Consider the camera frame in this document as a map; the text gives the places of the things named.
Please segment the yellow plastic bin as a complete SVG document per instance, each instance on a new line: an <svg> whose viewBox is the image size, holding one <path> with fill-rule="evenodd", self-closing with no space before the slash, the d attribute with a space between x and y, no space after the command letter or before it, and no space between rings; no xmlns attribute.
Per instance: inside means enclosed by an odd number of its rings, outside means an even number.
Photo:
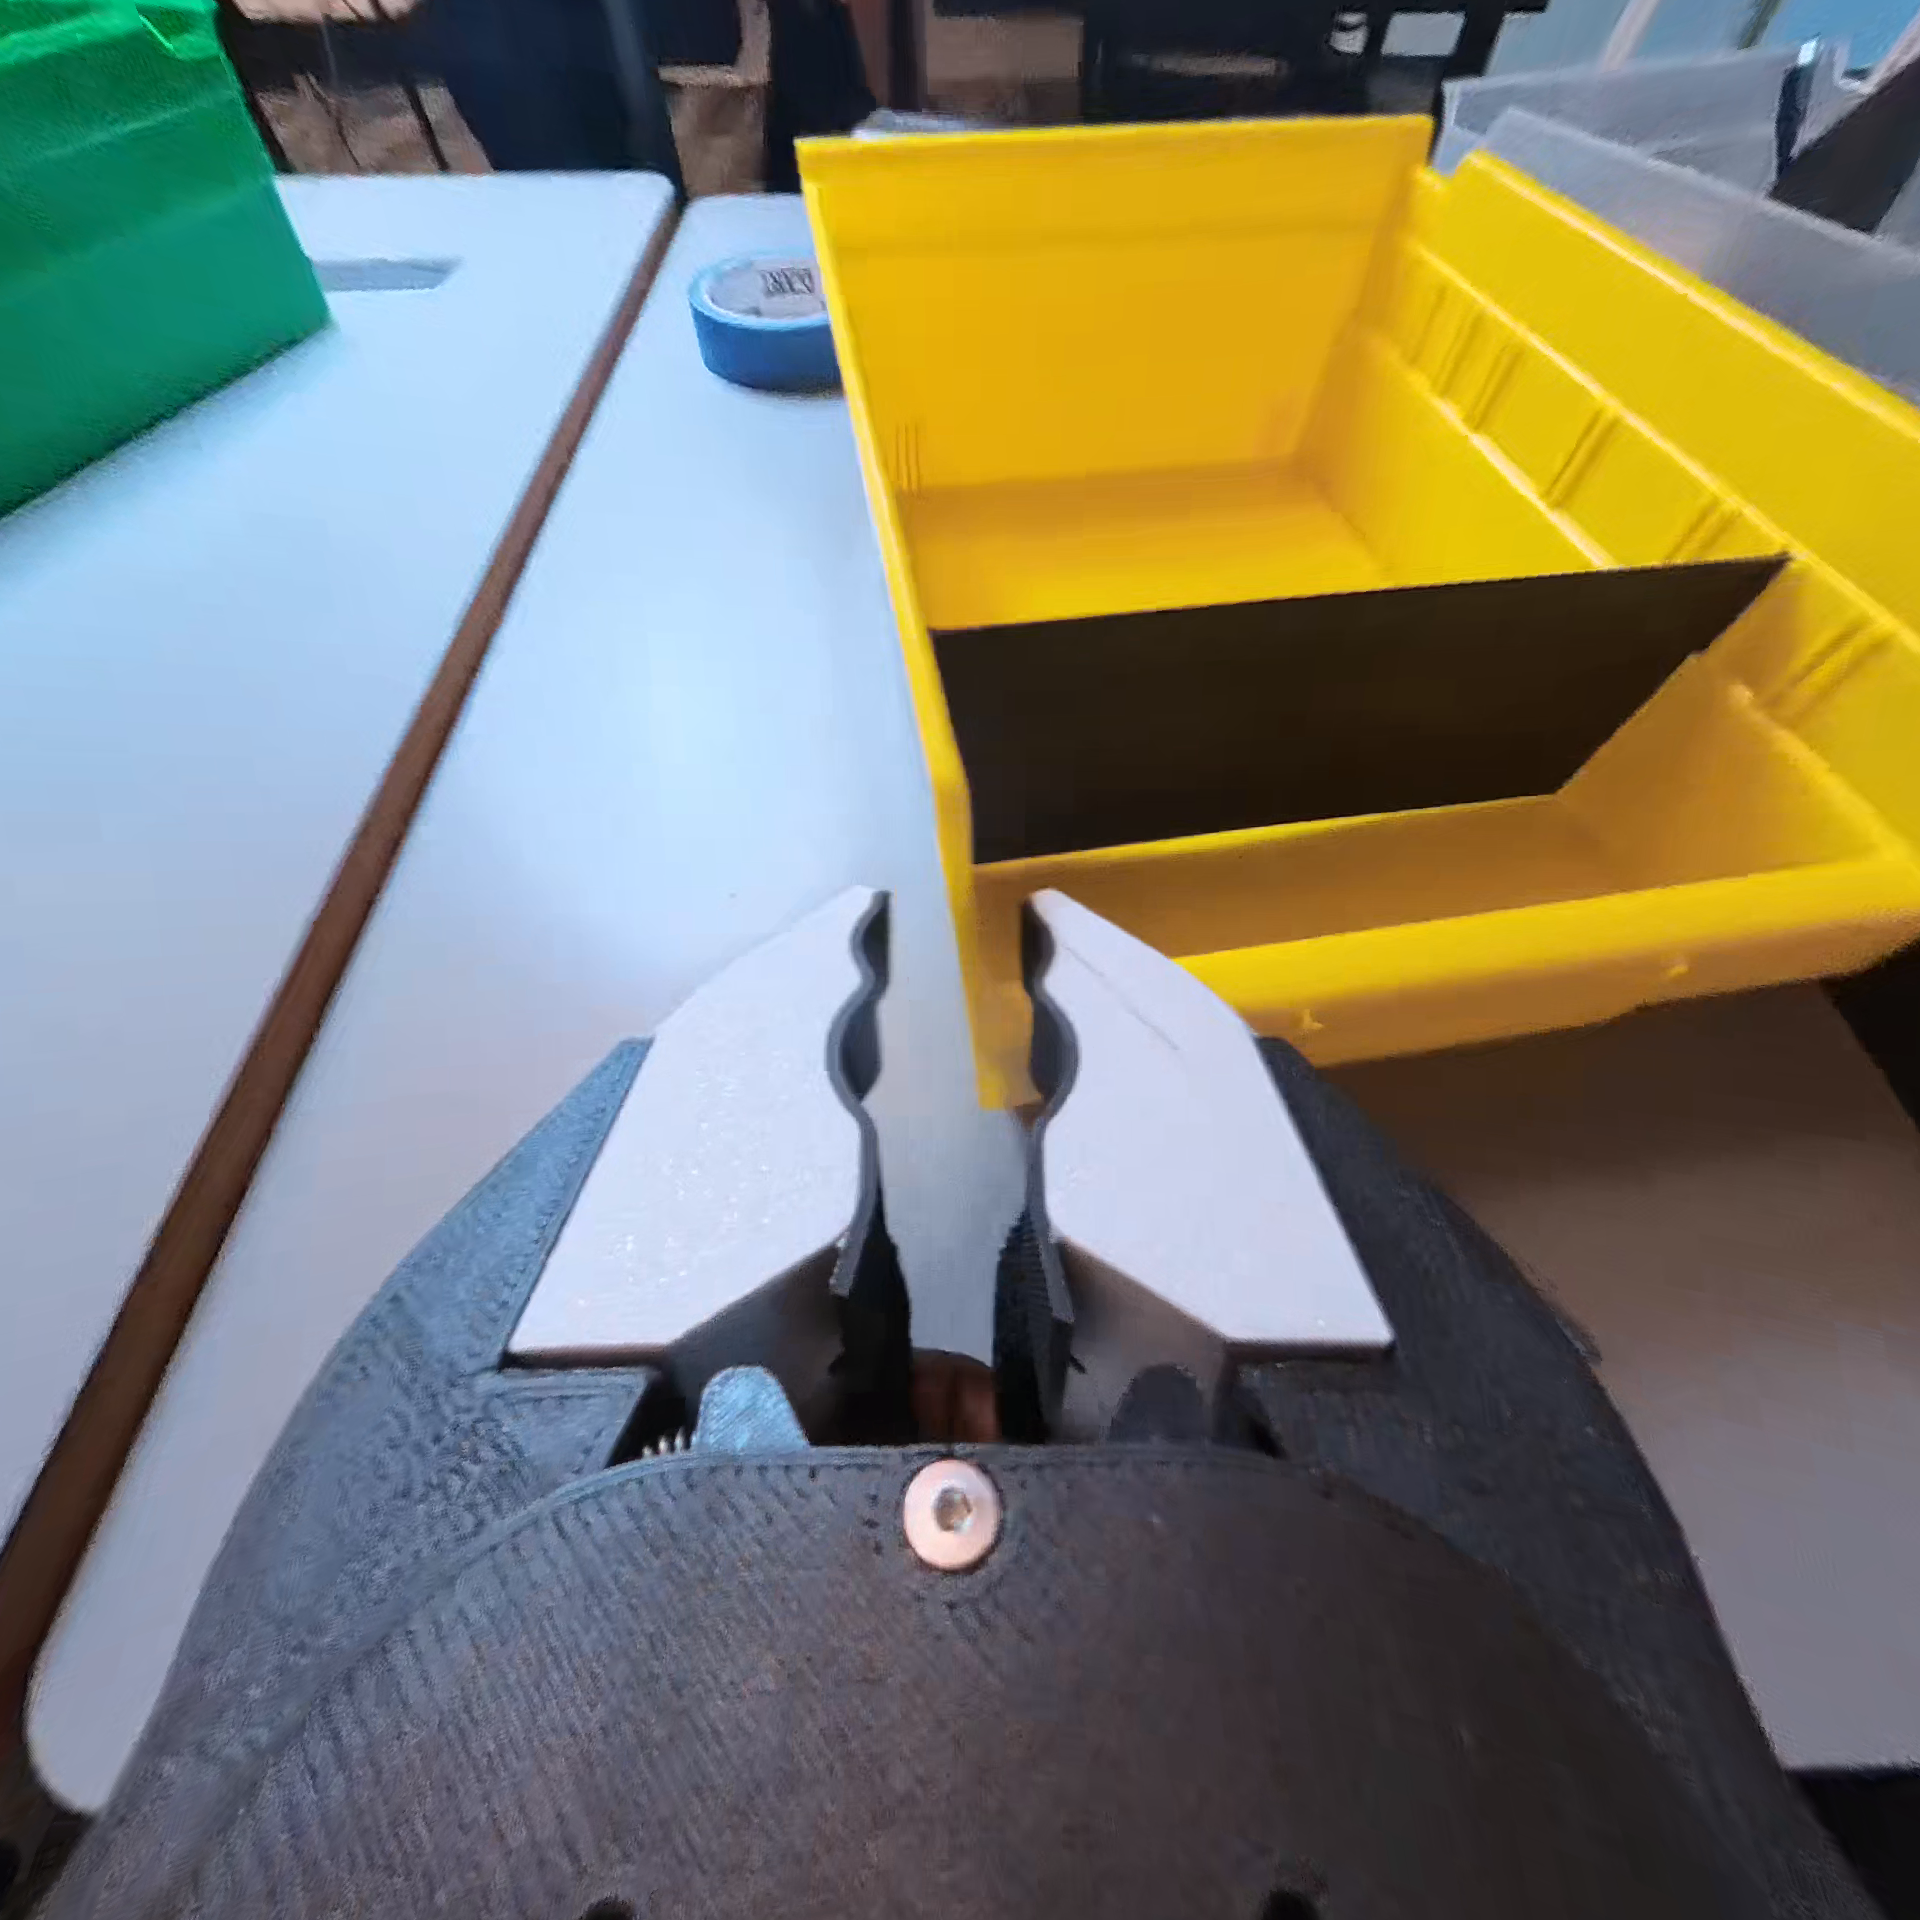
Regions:
<svg viewBox="0 0 1920 1920"><path fill-rule="evenodd" d="M799 145L989 1109L1056 889L1369 1064L1916 942L1916 408L1419 117ZM1559 792L976 862L935 631L1785 558Z"/></svg>

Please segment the black bin divider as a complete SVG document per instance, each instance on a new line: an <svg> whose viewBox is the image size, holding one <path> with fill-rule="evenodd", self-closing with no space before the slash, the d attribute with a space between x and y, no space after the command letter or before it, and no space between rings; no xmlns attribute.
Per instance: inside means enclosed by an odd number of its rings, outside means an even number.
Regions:
<svg viewBox="0 0 1920 1920"><path fill-rule="evenodd" d="M938 629L976 862L1559 792L1785 558Z"/></svg>

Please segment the green plastic bin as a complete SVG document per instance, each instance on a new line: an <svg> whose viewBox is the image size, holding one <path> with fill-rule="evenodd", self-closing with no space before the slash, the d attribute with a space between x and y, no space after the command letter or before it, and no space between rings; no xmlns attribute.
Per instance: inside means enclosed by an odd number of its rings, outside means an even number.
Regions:
<svg viewBox="0 0 1920 1920"><path fill-rule="evenodd" d="M329 327L212 4L2 5L2 511Z"/></svg>

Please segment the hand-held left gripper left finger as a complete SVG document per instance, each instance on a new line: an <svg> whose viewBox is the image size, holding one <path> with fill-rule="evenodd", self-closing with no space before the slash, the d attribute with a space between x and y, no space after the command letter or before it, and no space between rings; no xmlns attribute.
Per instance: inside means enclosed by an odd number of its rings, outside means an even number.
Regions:
<svg viewBox="0 0 1920 1920"><path fill-rule="evenodd" d="M885 1229L889 894L852 885L733 958L643 1047L505 1358L649 1367L685 1405L769 1372L802 1431L901 1431L912 1301Z"/></svg>

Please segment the blue tape roll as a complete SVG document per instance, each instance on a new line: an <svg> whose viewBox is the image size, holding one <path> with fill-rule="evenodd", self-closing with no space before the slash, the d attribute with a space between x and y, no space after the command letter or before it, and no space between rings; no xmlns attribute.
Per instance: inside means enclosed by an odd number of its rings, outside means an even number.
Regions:
<svg viewBox="0 0 1920 1920"><path fill-rule="evenodd" d="M812 255L713 259L685 291L706 369L748 391L828 395L839 362Z"/></svg>

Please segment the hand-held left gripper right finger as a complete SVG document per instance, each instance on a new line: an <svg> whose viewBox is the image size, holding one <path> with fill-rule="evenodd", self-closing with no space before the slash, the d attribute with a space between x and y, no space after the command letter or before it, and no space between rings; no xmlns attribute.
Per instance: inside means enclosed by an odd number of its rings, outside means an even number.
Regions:
<svg viewBox="0 0 1920 1920"><path fill-rule="evenodd" d="M1136 1381L1221 1431L1236 1374L1398 1347L1258 1034L1056 889L1021 905L1023 1201L995 1282L998 1434L1093 1444Z"/></svg>

